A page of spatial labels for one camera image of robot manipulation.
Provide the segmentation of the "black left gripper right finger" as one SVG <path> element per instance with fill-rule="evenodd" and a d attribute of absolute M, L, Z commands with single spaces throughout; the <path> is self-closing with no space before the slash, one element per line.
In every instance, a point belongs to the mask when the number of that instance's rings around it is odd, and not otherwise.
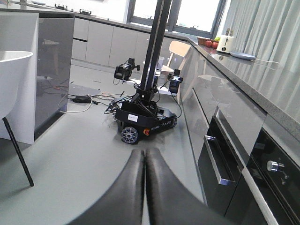
<path fill-rule="evenodd" d="M 232 225 L 197 199 L 175 176 L 159 149 L 147 149 L 146 196 L 151 225 Z"/>

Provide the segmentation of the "black wheeled robot base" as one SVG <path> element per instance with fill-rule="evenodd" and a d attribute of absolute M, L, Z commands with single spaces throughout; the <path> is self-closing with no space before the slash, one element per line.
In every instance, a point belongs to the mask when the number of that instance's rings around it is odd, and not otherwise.
<path fill-rule="evenodd" d="M 144 101 L 138 93 L 129 101 L 124 101 L 116 109 L 121 140 L 135 144 L 144 136 L 173 128 L 177 125 L 177 115 L 169 109 L 157 106 L 154 101 Z"/>

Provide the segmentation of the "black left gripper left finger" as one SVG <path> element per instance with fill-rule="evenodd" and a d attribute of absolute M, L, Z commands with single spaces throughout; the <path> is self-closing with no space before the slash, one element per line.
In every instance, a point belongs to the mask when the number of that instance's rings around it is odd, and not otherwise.
<path fill-rule="evenodd" d="M 140 225 L 144 200 L 144 151 L 132 150 L 108 190 L 70 225 Z"/>

